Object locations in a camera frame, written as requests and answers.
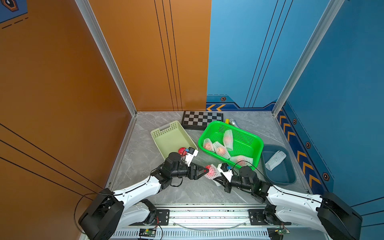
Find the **bare red apple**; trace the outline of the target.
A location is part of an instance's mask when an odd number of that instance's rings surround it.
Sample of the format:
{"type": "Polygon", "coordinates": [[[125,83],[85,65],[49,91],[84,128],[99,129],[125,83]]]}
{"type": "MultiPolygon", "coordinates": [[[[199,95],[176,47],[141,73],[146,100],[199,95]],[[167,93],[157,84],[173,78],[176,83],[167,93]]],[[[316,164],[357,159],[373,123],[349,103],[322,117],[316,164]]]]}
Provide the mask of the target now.
{"type": "Polygon", "coordinates": [[[178,153],[181,155],[181,156],[185,156],[187,154],[187,149],[186,148],[180,148],[178,150],[178,153]]]}

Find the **white foam net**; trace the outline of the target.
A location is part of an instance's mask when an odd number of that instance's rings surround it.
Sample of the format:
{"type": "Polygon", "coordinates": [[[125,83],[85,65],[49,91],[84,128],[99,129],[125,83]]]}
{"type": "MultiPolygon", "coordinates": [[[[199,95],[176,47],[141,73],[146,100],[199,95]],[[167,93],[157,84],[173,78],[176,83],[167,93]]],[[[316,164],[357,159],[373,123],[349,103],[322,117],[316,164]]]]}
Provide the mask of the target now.
{"type": "Polygon", "coordinates": [[[283,160],[287,157],[287,154],[283,151],[275,152],[271,158],[265,163],[265,167],[267,170],[272,171],[278,165],[280,165],[283,160]]]}

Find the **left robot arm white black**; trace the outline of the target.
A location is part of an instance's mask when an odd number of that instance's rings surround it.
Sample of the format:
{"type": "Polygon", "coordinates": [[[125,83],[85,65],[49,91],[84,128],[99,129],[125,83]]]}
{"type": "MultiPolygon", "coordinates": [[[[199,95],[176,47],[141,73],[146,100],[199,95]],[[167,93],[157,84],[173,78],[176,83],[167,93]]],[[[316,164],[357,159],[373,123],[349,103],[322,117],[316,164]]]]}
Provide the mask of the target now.
{"type": "Polygon", "coordinates": [[[76,227],[90,240],[108,240],[120,228],[152,223],[157,209],[148,197],[171,186],[174,178],[198,180],[209,172],[192,162],[195,156],[196,153],[170,153],[143,181],[117,191],[105,188],[95,193],[91,204],[75,220],[76,227]]]}

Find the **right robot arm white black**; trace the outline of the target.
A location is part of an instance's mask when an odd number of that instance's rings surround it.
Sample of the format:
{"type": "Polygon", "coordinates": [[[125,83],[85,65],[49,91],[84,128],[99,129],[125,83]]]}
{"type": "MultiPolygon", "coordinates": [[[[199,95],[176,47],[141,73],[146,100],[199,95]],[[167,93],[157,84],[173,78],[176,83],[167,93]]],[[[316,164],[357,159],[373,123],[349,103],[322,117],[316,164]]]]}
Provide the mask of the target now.
{"type": "Polygon", "coordinates": [[[264,221],[270,225],[293,223],[328,234],[333,240],[358,240],[363,218],[334,193],[303,194],[277,187],[258,178],[249,166],[235,173],[231,166],[207,167],[206,177],[224,187],[239,189],[266,205],[264,221]]]}

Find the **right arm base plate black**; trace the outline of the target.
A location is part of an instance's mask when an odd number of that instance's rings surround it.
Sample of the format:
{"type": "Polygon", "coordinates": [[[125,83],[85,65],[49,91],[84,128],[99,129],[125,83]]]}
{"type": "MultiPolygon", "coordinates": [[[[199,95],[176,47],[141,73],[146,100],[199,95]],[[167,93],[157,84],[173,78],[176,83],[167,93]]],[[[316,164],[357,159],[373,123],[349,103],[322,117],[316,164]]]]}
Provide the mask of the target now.
{"type": "Polygon", "coordinates": [[[252,226],[262,226],[262,225],[288,225],[290,226],[291,222],[282,222],[276,215],[276,206],[266,205],[262,209],[249,209],[248,210],[249,219],[252,226]]]}

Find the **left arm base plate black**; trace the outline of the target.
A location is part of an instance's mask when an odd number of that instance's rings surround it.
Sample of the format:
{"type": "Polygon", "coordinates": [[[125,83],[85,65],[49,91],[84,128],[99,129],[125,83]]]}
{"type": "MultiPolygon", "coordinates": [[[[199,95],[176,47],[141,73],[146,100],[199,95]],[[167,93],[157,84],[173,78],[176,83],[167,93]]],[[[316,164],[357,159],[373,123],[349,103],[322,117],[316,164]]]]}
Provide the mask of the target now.
{"type": "Polygon", "coordinates": [[[170,220],[170,210],[169,209],[158,209],[152,202],[147,199],[141,200],[139,203],[133,207],[144,208],[144,212],[147,210],[149,214],[141,222],[132,223],[131,226],[168,226],[170,220]]]}

